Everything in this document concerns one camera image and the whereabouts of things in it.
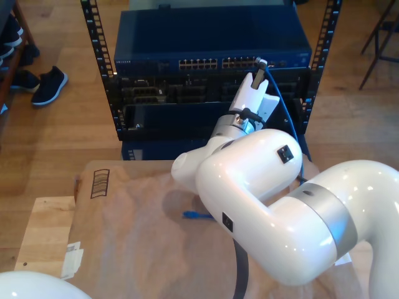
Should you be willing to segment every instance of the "shoe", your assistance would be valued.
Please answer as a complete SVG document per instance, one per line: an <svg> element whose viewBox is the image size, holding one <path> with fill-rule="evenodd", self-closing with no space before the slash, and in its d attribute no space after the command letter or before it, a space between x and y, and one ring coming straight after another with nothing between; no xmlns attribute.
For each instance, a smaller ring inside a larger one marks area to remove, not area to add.
<svg viewBox="0 0 399 299"><path fill-rule="evenodd" d="M40 81L39 88L32 97L34 106L43 106L53 102L68 82L68 76L57 67L52 67L50 72L40 75Z"/></svg>
<svg viewBox="0 0 399 299"><path fill-rule="evenodd" d="M33 64L33 58L36 58L39 55L40 50L35 45L25 45L18 66L25 67Z"/></svg>
<svg viewBox="0 0 399 299"><path fill-rule="evenodd" d="M10 89L35 93L40 86L40 80L28 70L17 70Z"/></svg>
<svg viewBox="0 0 399 299"><path fill-rule="evenodd" d="M9 45L11 47L16 47L22 42L21 35L24 30L18 24L15 17L10 14L2 30L0 36L0 44Z"/></svg>
<svg viewBox="0 0 399 299"><path fill-rule="evenodd" d="M14 48L9 45L0 44L0 58L9 57L14 52Z"/></svg>

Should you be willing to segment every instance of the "brown paper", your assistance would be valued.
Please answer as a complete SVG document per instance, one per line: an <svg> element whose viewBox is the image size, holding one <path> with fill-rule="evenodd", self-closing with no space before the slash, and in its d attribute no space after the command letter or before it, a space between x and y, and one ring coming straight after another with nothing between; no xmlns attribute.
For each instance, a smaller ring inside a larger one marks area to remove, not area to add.
<svg viewBox="0 0 399 299"><path fill-rule="evenodd" d="M86 167L69 235L69 243L81 242L84 254L70 283L92 298L233 298L237 275L233 240L215 221L181 217L185 210L206 209L198 196L174 182L171 164L94 161ZM305 176L317 172L307 162ZM333 266L307 285L287 287L249 257L245 298L363 296L351 263Z"/></svg>

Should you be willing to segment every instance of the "network switch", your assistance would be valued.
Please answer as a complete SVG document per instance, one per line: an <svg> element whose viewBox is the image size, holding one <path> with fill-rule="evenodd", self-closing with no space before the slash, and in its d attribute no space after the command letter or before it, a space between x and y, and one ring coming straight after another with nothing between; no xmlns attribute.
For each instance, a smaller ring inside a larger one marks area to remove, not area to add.
<svg viewBox="0 0 399 299"><path fill-rule="evenodd" d="M307 68L312 50L291 6L123 11L115 65L122 77Z"/></svg>

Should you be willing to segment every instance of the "black rack rail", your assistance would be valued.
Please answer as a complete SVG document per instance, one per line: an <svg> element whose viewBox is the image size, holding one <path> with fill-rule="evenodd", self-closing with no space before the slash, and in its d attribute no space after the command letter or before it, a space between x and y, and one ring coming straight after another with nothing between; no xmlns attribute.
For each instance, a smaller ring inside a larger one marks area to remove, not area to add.
<svg viewBox="0 0 399 299"><path fill-rule="evenodd" d="M123 115L123 93L120 90L118 75L114 73L110 61L97 0L80 0L80 3L84 12L87 30L89 31L105 93L115 122L115 129L119 139L123 140L124 136L128 136L124 134L124 131L127 131L128 128ZM327 61L341 6L342 0L327 1L313 61L308 72L306 74L302 72L303 76L306 77L305 81L308 83L306 92L304 93L305 96L299 99L302 111L299 111L299 115L296 116L298 120L296 130L299 135L305 134L309 123L310 114L312 113L317 90Z"/></svg>

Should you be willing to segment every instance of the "black button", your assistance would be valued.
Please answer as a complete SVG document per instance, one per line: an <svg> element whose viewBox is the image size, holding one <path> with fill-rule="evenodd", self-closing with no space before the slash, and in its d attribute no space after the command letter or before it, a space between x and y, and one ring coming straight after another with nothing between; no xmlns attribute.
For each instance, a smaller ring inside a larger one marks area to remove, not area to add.
<svg viewBox="0 0 399 299"><path fill-rule="evenodd" d="M277 151L280 156L281 161L286 164L289 160L291 160L294 155L291 153L291 150L287 145L284 145L281 149Z"/></svg>
<svg viewBox="0 0 399 299"><path fill-rule="evenodd" d="M231 232L233 232L233 221L232 221L225 213L223 213L223 215L222 215L222 221L223 221L223 224L224 224Z"/></svg>

